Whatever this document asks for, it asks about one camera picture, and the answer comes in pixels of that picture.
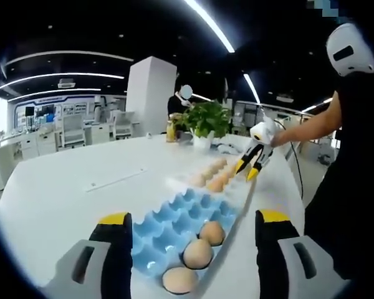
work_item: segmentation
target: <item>blue egg tray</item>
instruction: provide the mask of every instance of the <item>blue egg tray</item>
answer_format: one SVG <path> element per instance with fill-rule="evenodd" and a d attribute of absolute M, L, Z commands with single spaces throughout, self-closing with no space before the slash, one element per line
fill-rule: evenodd
<path fill-rule="evenodd" d="M 162 287 L 162 276 L 168 269 L 185 267 L 183 252 L 198 238 L 205 222 L 218 221 L 226 238 L 222 245 L 212 247 L 210 265 L 195 270 L 202 281 L 224 247 L 239 214 L 240 210 L 231 207 L 222 196 L 187 189 L 185 194 L 177 194 L 173 202 L 164 202 L 158 212 L 149 212 L 142 223 L 133 223 L 133 267 Z"/>

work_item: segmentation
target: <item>green leaves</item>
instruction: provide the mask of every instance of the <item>green leaves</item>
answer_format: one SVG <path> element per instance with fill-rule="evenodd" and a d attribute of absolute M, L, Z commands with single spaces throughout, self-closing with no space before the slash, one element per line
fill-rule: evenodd
<path fill-rule="evenodd" d="M 221 138 L 228 132 L 230 117 L 230 110 L 224 109 L 218 102 L 207 102 L 187 109 L 181 122 L 198 137 L 208 137 L 214 131 L 214 136 Z"/>

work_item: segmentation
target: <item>white desk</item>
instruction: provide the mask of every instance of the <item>white desk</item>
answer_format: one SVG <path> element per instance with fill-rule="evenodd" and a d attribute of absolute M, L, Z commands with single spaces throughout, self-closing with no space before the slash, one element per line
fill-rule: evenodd
<path fill-rule="evenodd" d="M 245 137 L 228 135 L 225 142 L 246 144 Z M 192 147 L 152 139 L 132 138 L 87 146 L 19 163 L 0 201 L 0 228 L 9 248 L 32 283 L 43 286 L 55 273 L 55 263 L 80 239 L 88 239 L 97 221 L 119 211 L 140 222 L 174 194 L 165 178 L 199 166 L 212 157 Z M 126 181 L 85 192 L 126 176 L 147 171 Z M 203 298 L 259 298 L 255 246 L 255 211 L 278 208 L 290 215 L 302 234 L 304 207 L 284 154 L 278 149 L 260 173 L 252 204 L 241 221 L 223 265 Z M 132 298 L 161 298 L 145 280 L 132 274 Z"/>

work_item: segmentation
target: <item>person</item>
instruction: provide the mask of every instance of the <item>person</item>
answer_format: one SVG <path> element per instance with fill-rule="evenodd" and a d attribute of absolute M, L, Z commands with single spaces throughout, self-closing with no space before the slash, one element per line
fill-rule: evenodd
<path fill-rule="evenodd" d="M 363 196 L 374 190 L 367 175 L 374 165 L 368 139 L 374 117 L 364 116 L 370 116 L 365 103 L 374 99 L 374 51 L 357 25 L 346 23 L 329 36 L 327 53 L 340 79 L 330 106 L 305 123 L 276 133 L 271 144 L 316 140 L 342 128 L 337 159 L 305 210 L 305 235 L 332 256 L 342 278 L 358 279 L 371 256 L 363 235 L 370 229 Z"/>
<path fill-rule="evenodd" d="M 182 97 L 183 93 L 181 91 L 184 86 L 177 88 L 175 94 L 169 98 L 168 116 L 173 113 L 184 113 L 192 105 L 192 103 L 188 99 Z"/>

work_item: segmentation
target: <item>white flower pot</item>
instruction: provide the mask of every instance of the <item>white flower pot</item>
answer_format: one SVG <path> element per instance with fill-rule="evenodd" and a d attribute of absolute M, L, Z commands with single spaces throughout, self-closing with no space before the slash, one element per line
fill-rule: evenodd
<path fill-rule="evenodd" d="M 211 131 L 208 137 L 198 137 L 193 133 L 193 146 L 198 151 L 209 151 L 214 138 L 214 131 Z"/>

